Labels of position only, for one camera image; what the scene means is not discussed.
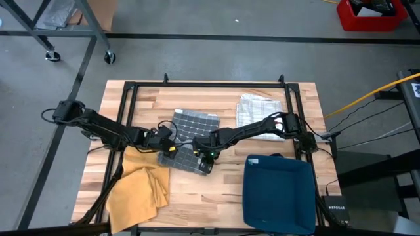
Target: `butcher block tabletop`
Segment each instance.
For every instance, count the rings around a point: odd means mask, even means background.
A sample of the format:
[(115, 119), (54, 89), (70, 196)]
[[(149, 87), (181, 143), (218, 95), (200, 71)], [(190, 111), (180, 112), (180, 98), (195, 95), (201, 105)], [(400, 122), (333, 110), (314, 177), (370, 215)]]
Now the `butcher block tabletop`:
[[(99, 114), (113, 120), (117, 119), (124, 82), (121, 80), (107, 82)], [(306, 121), (316, 132), (325, 132), (315, 83), (299, 83), (299, 86)], [(139, 87), (133, 126), (156, 127), (162, 120), (171, 120), (175, 109), (182, 108), (216, 114), (220, 117), (220, 128), (235, 128), (236, 104), (240, 101), (240, 96), (245, 93), (279, 100), (282, 102), (283, 110), (287, 111), (285, 92), (282, 88)], [(129, 100), (127, 99), (123, 124), (127, 118)], [(292, 96), (292, 101), (296, 112), (294, 96)], [(101, 141), (94, 141), (90, 149), (101, 145)], [(327, 144), (318, 143), (318, 147), (331, 151)], [(250, 228), (242, 218), (242, 180), (245, 159), (250, 154), (270, 155), (273, 153), (281, 153), (286, 158), (294, 159), (292, 140), (284, 142), (239, 141), (237, 145), (221, 152), (212, 172), (207, 176), (172, 168), (169, 206), (160, 208), (155, 218), (139, 226)], [(73, 210), (73, 222), (80, 219), (99, 196), (108, 154), (108, 150), (100, 149), (87, 156)], [(318, 189), (320, 195), (325, 195), (326, 184), (337, 179), (334, 162), (324, 151), (313, 153), (312, 156)], [(329, 184), (328, 191), (330, 195), (340, 195), (339, 183)]]

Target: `yellow towel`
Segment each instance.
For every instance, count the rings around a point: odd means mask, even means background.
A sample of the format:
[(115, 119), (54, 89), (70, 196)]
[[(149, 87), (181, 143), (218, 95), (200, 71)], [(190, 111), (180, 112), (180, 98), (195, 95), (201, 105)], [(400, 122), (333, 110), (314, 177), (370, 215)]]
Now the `yellow towel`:
[(169, 204), (169, 168), (159, 165), (156, 153), (127, 147), (123, 168), (106, 201), (112, 234), (155, 217), (158, 208)]

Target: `blue plastic bin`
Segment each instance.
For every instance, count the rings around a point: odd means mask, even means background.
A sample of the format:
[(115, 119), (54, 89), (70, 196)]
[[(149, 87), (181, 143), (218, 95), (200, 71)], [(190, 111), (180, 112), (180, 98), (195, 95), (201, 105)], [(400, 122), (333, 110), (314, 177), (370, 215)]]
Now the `blue plastic bin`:
[(309, 163), (249, 155), (243, 177), (243, 220), (256, 229), (299, 235), (315, 231), (315, 185)]

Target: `concrete floor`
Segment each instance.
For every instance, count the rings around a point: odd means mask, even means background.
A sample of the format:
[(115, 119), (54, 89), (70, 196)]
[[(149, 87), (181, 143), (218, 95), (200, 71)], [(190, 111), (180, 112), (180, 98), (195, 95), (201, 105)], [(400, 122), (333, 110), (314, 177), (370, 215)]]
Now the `concrete floor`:
[[(40, 1), (17, 1), (33, 16)], [(420, 16), (419, 5), (415, 5)], [(362, 37), (418, 39), (410, 20), (392, 33), (344, 32), (335, 5), (320, 0), (124, 0), (118, 3), (113, 30), (130, 33), (202, 33), (291, 37)], [(0, 9), (0, 30), (21, 30)], [(59, 63), (44, 61), (45, 51), (30, 37), (0, 37), (0, 230), (16, 227), (22, 204), (39, 170), (54, 126), (42, 121), (42, 110), (67, 97), (89, 39), (52, 38)], [(117, 61), (104, 63), (96, 44), (77, 96), (98, 109), (109, 79), (316, 82), (324, 114), (396, 79), (396, 72), (419, 68), (420, 47), (111, 39)], [(350, 124), (396, 102), (378, 101), (353, 115)], [(326, 121), (332, 127), (345, 114)], [(403, 106), (346, 130), (339, 146), (376, 138), (409, 122)], [(412, 132), (348, 150), (398, 155), (419, 147)], [(77, 128), (67, 128), (30, 227), (66, 225), (72, 214), (89, 141)], [(402, 178), (408, 184), (409, 178)], [(420, 223), (420, 204), (408, 201), (410, 216)], [(352, 212), (356, 227), (392, 230), (383, 212)]]

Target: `red box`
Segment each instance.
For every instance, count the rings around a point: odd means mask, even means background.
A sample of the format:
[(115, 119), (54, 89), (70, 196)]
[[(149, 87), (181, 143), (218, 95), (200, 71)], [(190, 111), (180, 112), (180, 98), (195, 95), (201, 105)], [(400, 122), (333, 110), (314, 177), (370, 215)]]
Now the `red box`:
[(400, 22), (407, 18), (407, 12), (401, 0), (391, 0), (391, 3), (395, 7), (395, 16), (355, 16), (349, 0), (341, 0), (337, 12), (345, 31), (388, 32), (395, 30)]

